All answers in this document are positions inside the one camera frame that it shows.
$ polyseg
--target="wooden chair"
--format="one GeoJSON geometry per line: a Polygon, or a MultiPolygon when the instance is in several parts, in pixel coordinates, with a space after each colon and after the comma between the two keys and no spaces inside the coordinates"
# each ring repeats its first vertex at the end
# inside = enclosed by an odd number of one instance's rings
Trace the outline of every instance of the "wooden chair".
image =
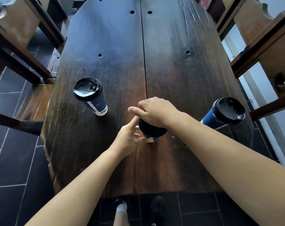
{"type": "Polygon", "coordinates": [[[272,18],[267,5],[259,0],[232,0],[216,25],[221,40],[234,24],[246,43],[244,51],[231,61],[235,77],[240,77],[259,61],[279,97],[250,112],[251,118],[257,120],[284,110],[285,12],[272,18]]]}
{"type": "MultiPolygon", "coordinates": [[[[35,13],[38,19],[41,20],[41,23],[39,24],[40,28],[54,44],[54,46],[58,48],[58,50],[55,49],[56,52],[54,52],[54,54],[56,57],[52,57],[52,64],[49,65],[47,69],[25,48],[27,43],[29,42],[28,37],[24,40],[20,39],[22,41],[22,43],[20,43],[15,38],[16,34],[8,32],[3,26],[1,26],[1,24],[8,26],[8,21],[10,21],[12,16],[8,15],[7,19],[7,16],[0,19],[1,62],[4,63],[11,70],[16,72],[18,75],[33,84],[33,87],[29,92],[28,96],[26,97],[25,101],[23,102],[16,116],[16,119],[0,114],[0,125],[4,125],[27,133],[40,135],[43,120],[50,100],[50,94],[52,91],[53,84],[55,82],[55,69],[58,68],[59,61],[57,57],[60,57],[59,51],[62,52],[65,40],[63,40],[64,36],[62,35],[61,31],[58,30],[54,22],[50,19],[47,12],[42,7],[41,2],[39,1],[38,6],[34,3],[34,1],[35,3],[38,3],[38,0],[24,0],[24,2],[22,0],[16,0],[16,4],[19,4],[19,6],[23,5],[24,3],[28,4],[33,13],[35,13]],[[16,60],[14,57],[5,52],[5,50],[3,49],[4,47],[15,53],[15,55],[17,55],[26,64],[33,68],[42,78],[40,79],[37,75],[34,74],[34,72],[30,71],[18,60],[16,60]]],[[[64,15],[63,9],[59,12],[59,14],[64,15]]],[[[65,34],[67,32],[66,25],[68,26],[68,24],[63,25],[65,34]]]]}

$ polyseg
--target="person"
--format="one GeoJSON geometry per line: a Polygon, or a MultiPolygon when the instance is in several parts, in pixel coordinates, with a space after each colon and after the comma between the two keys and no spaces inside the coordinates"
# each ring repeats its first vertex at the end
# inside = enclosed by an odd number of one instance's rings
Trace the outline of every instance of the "person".
{"type": "MultiPolygon", "coordinates": [[[[135,117],[121,128],[109,149],[40,209],[26,226],[86,226],[118,163],[138,145],[152,141],[135,133],[139,118],[178,136],[224,191],[259,225],[285,225],[285,167],[203,125],[164,99],[140,101],[138,107],[130,107],[128,111],[135,117]]],[[[114,226],[129,225],[125,201],[117,204],[114,226]]],[[[153,203],[157,219],[164,209],[162,204],[160,197],[153,203]]]]}

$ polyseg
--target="wooden table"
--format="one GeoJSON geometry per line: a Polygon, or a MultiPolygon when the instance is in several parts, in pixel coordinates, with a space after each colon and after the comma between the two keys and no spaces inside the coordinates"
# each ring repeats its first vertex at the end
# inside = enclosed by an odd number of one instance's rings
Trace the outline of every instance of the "wooden table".
{"type": "MultiPolygon", "coordinates": [[[[214,22],[194,0],[88,0],[71,20],[42,132],[55,184],[66,186],[110,146],[133,118],[129,106],[154,96],[199,121],[220,97],[246,106],[214,22]],[[73,95],[77,80],[87,76],[103,84],[103,117],[73,95]]],[[[220,132],[250,147],[251,119],[220,132]]],[[[104,196],[219,190],[167,132],[122,160],[104,196]]]]}

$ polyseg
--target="white wall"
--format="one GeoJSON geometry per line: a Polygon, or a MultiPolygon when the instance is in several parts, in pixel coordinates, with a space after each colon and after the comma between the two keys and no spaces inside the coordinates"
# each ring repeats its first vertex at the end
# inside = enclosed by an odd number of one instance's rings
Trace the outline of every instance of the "white wall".
{"type": "MultiPolygon", "coordinates": [[[[268,4],[268,13],[272,17],[276,17],[280,12],[285,11],[285,0],[260,0],[260,2],[265,2],[268,4]]],[[[230,41],[232,41],[232,43],[233,43],[232,45],[235,46],[238,53],[240,53],[241,51],[244,50],[246,44],[245,44],[244,40],[242,39],[240,32],[239,32],[236,25],[231,29],[231,31],[227,35],[228,40],[229,40],[229,38],[230,38],[230,41]]],[[[229,56],[229,59],[233,60],[234,56],[237,54],[232,54],[231,52],[229,52],[229,47],[225,46],[225,41],[223,41],[223,45],[224,45],[225,50],[229,56]]],[[[266,103],[270,103],[270,102],[272,102],[278,98],[278,96],[276,95],[276,93],[275,93],[271,83],[269,82],[264,70],[262,69],[260,63],[257,63],[252,68],[250,68],[249,73],[252,76],[257,87],[259,88],[259,90],[260,90],[263,98],[265,99],[266,103]]],[[[240,81],[241,81],[243,86],[245,85],[245,87],[248,88],[246,90],[250,91],[250,88],[248,85],[246,85],[246,80],[244,79],[243,76],[240,78],[240,81]]],[[[253,98],[253,100],[251,99],[250,102],[251,102],[252,106],[254,107],[254,109],[258,108],[259,106],[258,106],[258,103],[255,101],[255,98],[253,96],[250,96],[250,97],[253,98]]],[[[281,128],[281,131],[283,132],[283,135],[285,136],[285,110],[280,111],[280,112],[278,112],[272,116],[275,117],[276,121],[278,122],[278,124],[281,128]]],[[[267,125],[267,123],[265,121],[261,122],[261,123],[262,123],[262,125],[267,125]]],[[[270,130],[268,130],[268,127],[266,127],[266,129],[265,129],[266,134],[267,134],[267,132],[270,133],[270,130]]]]}

